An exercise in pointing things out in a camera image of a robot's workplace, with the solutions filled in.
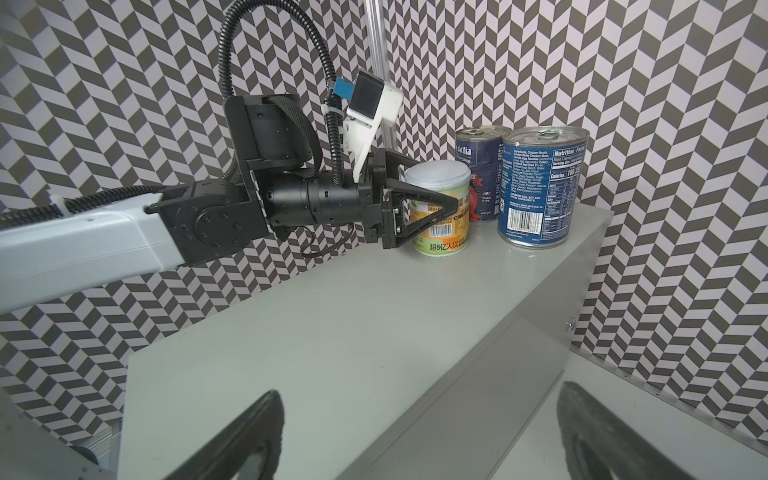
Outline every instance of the yellow can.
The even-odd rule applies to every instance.
[[[454,160],[424,162],[406,171],[406,182],[458,199],[458,210],[450,218],[432,225],[413,239],[419,253],[447,257],[458,253],[469,241],[469,178],[466,164]],[[417,221],[441,207],[428,202],[409,201],[411,221]]]

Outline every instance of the can label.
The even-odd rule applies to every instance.
[[[498,218],[498,187],[502,175],[504,143],[491,141],[456,141],[456,160],[469,167],[469,219],[484,222]]]
[[[466,246],[469,239],[469,190],[471,189],[467,184],[440,190],[441,194],[458,199],[458,210],[450,218],[435,223],[413,239],[413,246],[420,253],[440,257],[456,253]],[[409,201],[412,222],[421,220],[440,209],[439,205],[428,202]]]
[[[568,236],[587,142],[557,147],[504,145],[498,231],[532,246]]]

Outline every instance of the robotic arm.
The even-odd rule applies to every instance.
[[[230,54],[240,19],[260,5],[287,10],[307,31],[323,64],[323,105],[332,170],[297,95],[235,95]],[[349,91],[333,69],[325,41],[290,0],[236,0],[227,10],[219,45],[220,88],[235,158],[219,179],[176,187],[122,187],[80,199],[0,216],[0,313],[143,273],[195,266],[233,255],[274,232],[279,241],[297,227],[361,223],[367,243],[406,243],[457,211],[456,199],[399,180],[399,167],[417,163],[394,151],[370,150],[381,123],[395,121],[402,92],[361,71]],[[341,98],[348,99],[348,118]],[[344,135],[339,131],[343,127]],[[343,168],[343,148],[355,154]],[[312,160],[314,168],[303,165]],[[402,203],[428,201],[441,210],[406,223]]]

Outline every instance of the white plastic lid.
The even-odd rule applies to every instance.
[[[469,167],[460,161],[427,161],[406,170],[406,183],[427,190],[447,190],[468,183],[470,174]]]

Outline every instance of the patterned wall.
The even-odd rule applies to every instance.
[[[47,204],[48,188],[78,197],[221,175],[229,132],[213,68],[228,3],[3,2],[0,207]],[[352,78],[369,57],[362,1],[301,4],[324,31],[337,71]],[[236,91],[299,92],[326,144],[323,74],[303,30],[288,14],[261,8],[234,44]],[[324,247],[343,232],[317,234]],[[131,278],[0,316],[0,386],[54,435],[92,435],[121,416],[131,352],[322,263],[300,256],[309,241],[303,232],[281,245],[261,240],[203,267]]]
[[[612,209],[576,345],[768,442],[768,2],[389,7],[407,154],[474,124],[591,132]]]

